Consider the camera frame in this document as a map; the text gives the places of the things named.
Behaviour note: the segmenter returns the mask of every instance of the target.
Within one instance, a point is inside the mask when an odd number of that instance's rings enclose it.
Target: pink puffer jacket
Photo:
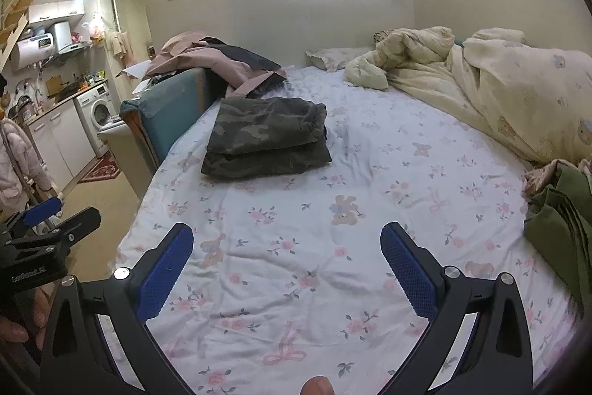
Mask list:
[[[43,170],[35,148],[25,132],[9,119],[4,119],[0,123],[23,174],[34,180],[43,191],[51,189],[51,181]],[[0,137],[0,208],[8,214],[22,211],[27,201],[28,196],[14,171],[4,141]]]

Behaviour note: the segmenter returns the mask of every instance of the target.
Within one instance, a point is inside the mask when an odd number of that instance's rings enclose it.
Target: kitchen cabinet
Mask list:
[[[61,1],[29,6],[29,25],[48,29],[52,24],[67,20],[76,26],[84,15],[83,1]]]
[[[84,14],[83,1],[61,1],[57,3],[59,17],[81,16]]]
[[[31,123],[29,131],[60,190],[95,157],[73,100]]]
[[[58,17],[60,17],[60,10],[57,2],[29,6],[29,24],[57,19]]]
[[[61,191],[72,180],[70,168],[61,156],[60,149],[57,147],[56,139],[51,132],[51,127],[44,118],[35,121],[30,126],[31,135],[39,154],[47,165],[47,171],[53,179],[53,182]]]

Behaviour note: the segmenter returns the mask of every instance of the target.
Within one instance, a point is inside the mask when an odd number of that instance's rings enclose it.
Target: olive green fabric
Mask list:
[[[325,105],[300,98],[223,99],[201,172],[240,179],[327,164],[326,117]]]
[[[524,235],[565,282],[582,309],[592,300],[592,194],[584,174],[558,164],[529,201]]]

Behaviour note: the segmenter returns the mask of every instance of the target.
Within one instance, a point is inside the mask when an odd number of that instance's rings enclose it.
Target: folded camouflage clothing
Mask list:
[[[331,162],[327,108],[304,99],[220,102],[201,172],[222,179],[302,173]]]

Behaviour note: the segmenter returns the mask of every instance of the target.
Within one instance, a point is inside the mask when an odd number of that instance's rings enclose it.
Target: person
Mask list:
[[[326,376],[314,376],[304,384],[300,395],[335,395],[335,392]]]
[[[35,325],[40,328],[35,337],[35,344],[39,350],[43,346],[49,310],[49,300],[45,292],[41,288],[36,288],[33,301],[33,320]],[[25,327],[0,315],[0,340],[10,343],[25,343],[29,340],[29,333]]]

